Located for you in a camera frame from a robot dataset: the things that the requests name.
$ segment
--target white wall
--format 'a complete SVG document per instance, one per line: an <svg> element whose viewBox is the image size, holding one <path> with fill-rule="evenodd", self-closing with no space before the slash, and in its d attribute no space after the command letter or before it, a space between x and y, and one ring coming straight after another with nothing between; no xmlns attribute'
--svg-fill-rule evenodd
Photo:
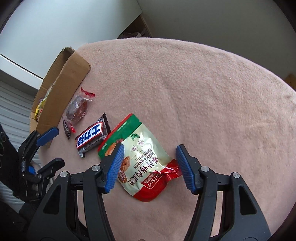
<svg viewBox="0 0 296 241"><path fill-rule="evenodd" d="M245 57L281 78L296 74L296 33L272 0L137 0L153 37Z"/></svg>

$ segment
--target chicken snack pouch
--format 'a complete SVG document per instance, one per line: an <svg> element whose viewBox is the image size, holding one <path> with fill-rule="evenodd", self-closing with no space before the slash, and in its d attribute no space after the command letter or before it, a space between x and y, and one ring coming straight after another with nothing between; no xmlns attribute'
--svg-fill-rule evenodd
<svg viewBox="0 0 296 241"><path fill-rule="evenodd" d="M124 146L118 180L134 198L149 202L159 195L168 181L181 176L177 161L165 152L134 114L119 123L99 146L100 158L110 155L117 143Z"/></svg>

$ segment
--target round table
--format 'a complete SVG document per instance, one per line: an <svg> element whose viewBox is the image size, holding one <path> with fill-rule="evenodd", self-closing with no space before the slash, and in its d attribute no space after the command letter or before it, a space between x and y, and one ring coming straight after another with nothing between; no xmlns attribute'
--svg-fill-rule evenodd
<svg viewBox="0 0 296 241"><path fill-rule="evenodd" d="M171 157L184 144L216 173L239 172L271 232L279 228L296 201L296 93L283 80L235 54L178 40L102 41L77 53L91 65L81 86L96 94L76 126L78 134L103 112L111 128L134 113ZM62 121L58 127L61 133L51 147L39 151L44 164L61 157L63 170L77 173L100 162L96 149L80 158L74 135L68 140ZM180 177L148 203L133 198L119 182L103 199L117 241L180 241L197 196ZM84 222L81 193L78 201ZM221 204L219 193L213 235Z"/></svg>

